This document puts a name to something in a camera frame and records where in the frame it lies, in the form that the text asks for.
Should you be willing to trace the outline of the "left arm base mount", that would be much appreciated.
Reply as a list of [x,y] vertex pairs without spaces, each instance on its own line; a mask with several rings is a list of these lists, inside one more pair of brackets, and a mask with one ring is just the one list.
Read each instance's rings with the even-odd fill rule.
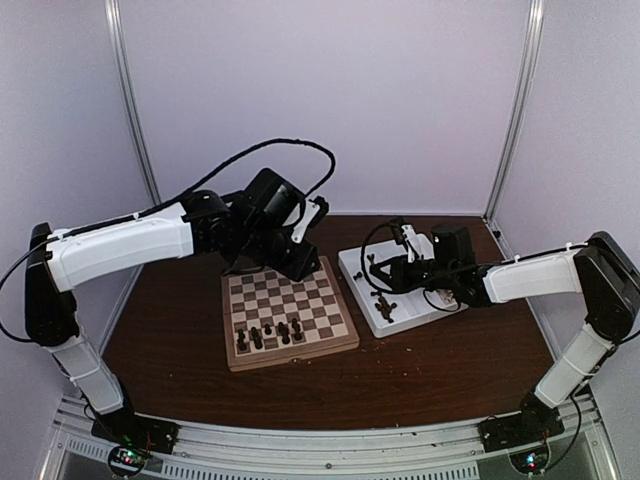
[[138,415],[125,395],[123,406],[111,413],[93,412],[91,434],[143,452],[171,454],[179,426],[172,421]]

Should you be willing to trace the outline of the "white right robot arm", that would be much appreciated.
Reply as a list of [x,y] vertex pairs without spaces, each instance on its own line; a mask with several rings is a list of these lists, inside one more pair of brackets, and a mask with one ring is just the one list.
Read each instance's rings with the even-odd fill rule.
[[438,224],[431,230],[432,254],[425,254],[411,224],[386,223],[403,253],[381,262],[362,251],[365,280],[387,294],[448,291],[458,305],[485,308],[524,299],[539,318],[582,314],[562,333],[554,364],[523,399],[513,419],[519,440],[535,440],[551,424],[553,410],[579,391],[616,349],[638,336],[639,270],[606,231],[586,241],[515,256],[497,263],[476,259],[469,230]]

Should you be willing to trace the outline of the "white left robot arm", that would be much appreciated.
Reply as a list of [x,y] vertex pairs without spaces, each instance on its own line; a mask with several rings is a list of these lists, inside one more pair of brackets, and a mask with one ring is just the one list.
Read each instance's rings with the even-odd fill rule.
[[208,254],[220,255],[230,267],[245,257],[299,282],[319,267],[317,249],[305,235],[327,210],[323,198],[311,198],[264,168],[231,194],[197,189],[153,213],[77,229],[40,224],[15,263],[25,268],[25,333],[8,337],[47,350],[105,416],[106,429],[133,444],[143,436],[143,421],[128,410],[123,386],[87,339],[75,290],[121,271]]

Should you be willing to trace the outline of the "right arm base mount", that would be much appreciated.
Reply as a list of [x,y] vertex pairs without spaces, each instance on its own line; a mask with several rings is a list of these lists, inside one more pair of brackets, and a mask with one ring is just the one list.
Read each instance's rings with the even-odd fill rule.
[[528,393],[520,411],[503,417],[488,417],[478,424],[486,453],[541,442],[560,435],[565,427],[557,407],[550,408],[534,393]]

